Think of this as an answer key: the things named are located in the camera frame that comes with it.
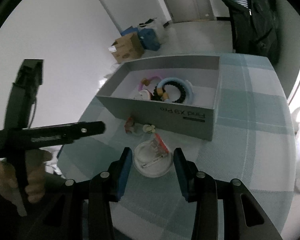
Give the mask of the black forearm sleeve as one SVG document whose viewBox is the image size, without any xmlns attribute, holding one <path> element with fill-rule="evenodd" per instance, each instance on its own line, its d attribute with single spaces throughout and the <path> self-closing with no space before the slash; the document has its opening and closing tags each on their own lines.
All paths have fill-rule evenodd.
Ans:
<svg viewBox="0 0 300 240">
<path fill-rule="evenodd" d="M 73 215 L 60 189 L 65 179 L 46 174 L 45 195 L 29 205 L 26 216 L 0 193 L 0 239 L 88 239 L 87 204 Z"/>
</svg>

